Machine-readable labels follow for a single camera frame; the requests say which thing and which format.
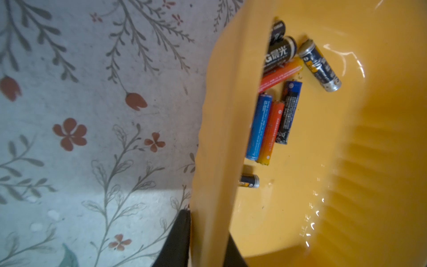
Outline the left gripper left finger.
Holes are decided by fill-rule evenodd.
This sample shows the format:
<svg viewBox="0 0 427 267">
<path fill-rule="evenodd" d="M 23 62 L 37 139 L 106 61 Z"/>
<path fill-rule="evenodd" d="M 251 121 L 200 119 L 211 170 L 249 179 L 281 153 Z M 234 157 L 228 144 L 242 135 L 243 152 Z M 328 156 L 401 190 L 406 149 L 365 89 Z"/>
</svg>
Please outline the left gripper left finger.
<svg viewBox="0 0 427 267">
<path fill-rule="evenodd" d="M 190 210 L 179 211 L 153 267 L 187 267 L 191 232 Z"/>
</svg>

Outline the dark blue AAA battery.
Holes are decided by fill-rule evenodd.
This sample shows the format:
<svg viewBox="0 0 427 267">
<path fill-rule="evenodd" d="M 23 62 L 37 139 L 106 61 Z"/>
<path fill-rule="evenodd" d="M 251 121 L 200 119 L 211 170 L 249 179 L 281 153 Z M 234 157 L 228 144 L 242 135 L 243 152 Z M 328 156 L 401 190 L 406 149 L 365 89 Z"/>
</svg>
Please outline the dark blue AAA battery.
<svg viewBox="0 0 427 267">
<path fill-rule="evenodd" d="M 287 81 L 282 92 L 282 102 L 285 104 L 280 121 L 276 143 L 287 145 L 290 130 L 297 110 L 302 82 Z"/>
</svg>

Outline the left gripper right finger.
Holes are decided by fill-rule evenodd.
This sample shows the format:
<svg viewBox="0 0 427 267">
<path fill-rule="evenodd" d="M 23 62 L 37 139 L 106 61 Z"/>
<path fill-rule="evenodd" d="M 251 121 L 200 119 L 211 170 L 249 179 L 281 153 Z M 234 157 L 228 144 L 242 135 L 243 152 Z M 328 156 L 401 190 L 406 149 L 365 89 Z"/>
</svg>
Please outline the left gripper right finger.
<svg viewBox="0 0 427 267">
<path fill-rule="evenodd" d="M 229 235 L 228 240 L 228 267 L 248 267 L 231 234 Z"/>
</svg>

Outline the yellow plastic storage box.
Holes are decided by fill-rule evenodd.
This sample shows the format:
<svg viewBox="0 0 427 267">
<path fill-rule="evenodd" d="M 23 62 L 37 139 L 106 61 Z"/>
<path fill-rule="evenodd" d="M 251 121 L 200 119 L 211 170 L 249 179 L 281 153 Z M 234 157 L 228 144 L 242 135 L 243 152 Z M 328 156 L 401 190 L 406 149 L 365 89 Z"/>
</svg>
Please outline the yellow plastic storage box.
<svg viewBox="0 0 427 267">
<path fill-rule="evenodd" d="M 262 166 L 245 153 L 276 18 L 342 86 L 304 68 L 289 142 Z M 257 267 L 426 266 L 427 3 L 246 1 L 207 68 L 190 208 L 195 267 L 222 266 L 230 234 Z"/>
</svg>

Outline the orange red AA battery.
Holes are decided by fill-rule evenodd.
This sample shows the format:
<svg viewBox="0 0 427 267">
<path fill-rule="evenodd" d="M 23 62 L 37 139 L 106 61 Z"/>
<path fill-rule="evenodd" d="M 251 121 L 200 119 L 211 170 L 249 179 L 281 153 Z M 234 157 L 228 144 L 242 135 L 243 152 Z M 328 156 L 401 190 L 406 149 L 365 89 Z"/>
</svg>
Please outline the orange red AA battery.
<svg viewBox="0 0 427 267">
<path fill-rule="evenodd" d="M 274 101 L 271 105 L 268 122 L 262 139 L 260 155 L 256 162 L 261 165 L 269 165 L 279 130 L 285 104 L 283 101 Z"/>
</svg>

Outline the light blue AA battery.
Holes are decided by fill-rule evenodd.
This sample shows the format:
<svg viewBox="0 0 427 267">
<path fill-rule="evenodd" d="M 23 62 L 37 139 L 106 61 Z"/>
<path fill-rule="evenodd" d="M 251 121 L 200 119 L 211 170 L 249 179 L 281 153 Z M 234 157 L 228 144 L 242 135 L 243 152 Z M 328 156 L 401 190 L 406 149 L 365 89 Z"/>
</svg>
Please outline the light blue AA battery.
<svg viewBox="0 0 427 267">
<path fill-rule="evenodd" d="M 268 122 L 269 112 L 273 97 L 262 93 L 258 97 L 254 118 L 251 125 L 250 138 L 245 157 L 249 160 L 256 161 L 260 155 L 262 139 Z"/>
</svg>

